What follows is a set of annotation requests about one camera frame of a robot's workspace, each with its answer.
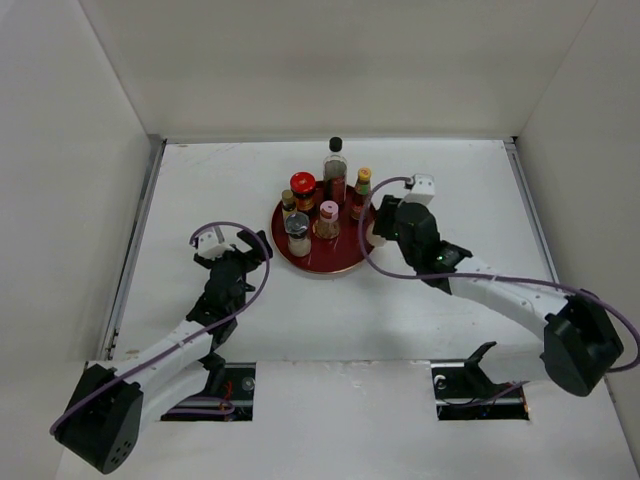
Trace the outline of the tall dark bottle red label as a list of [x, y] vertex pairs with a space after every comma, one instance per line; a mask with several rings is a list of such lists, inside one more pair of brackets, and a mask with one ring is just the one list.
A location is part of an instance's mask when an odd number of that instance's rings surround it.
[[323, 162], [323, 196], [342, 207], [347, 192], [347, 160], [342, 154], [343, 140], [332, 137], [329, 140], [329, 155]]

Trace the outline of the red lid chili sauce jar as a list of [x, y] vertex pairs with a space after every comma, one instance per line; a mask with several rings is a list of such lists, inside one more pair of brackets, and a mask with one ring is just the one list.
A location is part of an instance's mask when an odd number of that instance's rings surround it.
[[312, 217], [316, 214], [316, 179], [309, 172], [296, 172], [290, 178], [290, 190], [296, 200], [297, 210]]

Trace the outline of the yellow cap red sauce bottle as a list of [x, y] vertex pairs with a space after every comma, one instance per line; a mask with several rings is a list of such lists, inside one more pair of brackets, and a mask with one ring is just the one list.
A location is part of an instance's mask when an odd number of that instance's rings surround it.
[[351, 200], [350, 217], [358, 220], [371, 189], [371, 169], [362, 167], [358, 170], [354, 193]]

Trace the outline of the clear grinder with black top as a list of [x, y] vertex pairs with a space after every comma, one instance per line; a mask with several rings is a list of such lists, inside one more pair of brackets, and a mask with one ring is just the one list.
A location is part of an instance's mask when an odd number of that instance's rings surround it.
[[307, 256], [311, 251], [309, 217], [305, 213], [293, 213], [285, 219], [284, 229], [288, 236], [289, 252], [297, 258]]

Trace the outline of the yellow label gold cap bottle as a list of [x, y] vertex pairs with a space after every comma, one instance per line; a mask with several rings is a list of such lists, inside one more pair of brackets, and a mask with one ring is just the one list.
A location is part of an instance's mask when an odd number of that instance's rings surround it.
[[297, 202], [293, 192], [289, 189], [281, 193], [281, 213], [283, 221], [297, 212]]

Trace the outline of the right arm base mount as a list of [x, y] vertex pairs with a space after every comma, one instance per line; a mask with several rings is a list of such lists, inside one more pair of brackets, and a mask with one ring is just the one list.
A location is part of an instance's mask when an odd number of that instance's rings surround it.
[[529, 420], [526, 382], [497, 383], [482, 365], [496, 346], [486, 342], [466, 358], [430, 363], [439, 421]]

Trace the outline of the pale squeeze bottle yellow cap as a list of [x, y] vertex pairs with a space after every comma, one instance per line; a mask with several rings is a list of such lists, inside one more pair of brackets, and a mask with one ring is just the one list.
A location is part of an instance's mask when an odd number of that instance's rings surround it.
[[374, 233], [375, 221], [372, 221], [365, 232], [365, 240], [372, 248], [381, 248], [387, 244], [387, 240], [378, 234]]

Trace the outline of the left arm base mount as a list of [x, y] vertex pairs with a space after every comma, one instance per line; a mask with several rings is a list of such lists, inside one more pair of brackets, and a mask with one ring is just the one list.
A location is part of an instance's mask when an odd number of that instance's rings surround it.
[[204, 388], [161, 417], [164, 422], [250, 422], [253, 420], [257, 364], [227, 362], [217, 353], [201, 361], [208, 371]]

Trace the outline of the pink lid spice jar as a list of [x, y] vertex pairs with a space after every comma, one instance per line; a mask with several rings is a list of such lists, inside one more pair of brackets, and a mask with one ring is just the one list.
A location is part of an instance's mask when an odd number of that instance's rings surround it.
[[332, 200], [321, 203], [314, 226], [315, 234], [323, 240], [333, 240], [340, 235], [339, 206]]

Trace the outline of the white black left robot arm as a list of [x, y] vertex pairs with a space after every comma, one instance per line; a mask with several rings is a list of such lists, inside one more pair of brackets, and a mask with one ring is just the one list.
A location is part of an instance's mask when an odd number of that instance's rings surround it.
[[262, 231], [240, 227], [242, 251], [226, 243], [213, 222], [189, 242], [194, 260], [209, 272], [202, 294], [177, 327], [133, 358], [87, 367], [51, 436], [103, 474], [118, 469], [150, 424], [198, 394], [214, 398], [224, 387], [224, 361], [216, 353], [237, 325], [237, 317], [262, 293], [248, 275], [270, 268], [273, 250]]

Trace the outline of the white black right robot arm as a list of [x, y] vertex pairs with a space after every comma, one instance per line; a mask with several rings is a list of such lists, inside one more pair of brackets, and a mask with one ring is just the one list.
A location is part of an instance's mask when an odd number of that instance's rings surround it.
[[605, 308], [584, 291], [499, 279], [471, 251], [443, 240], [428, 208], [383, 197], [373, 233], [396, 243], [420, 280], [448, 295], [476, 302], [535, 334], [538, 364], [562, 390], [588, 396], [624, 351]]

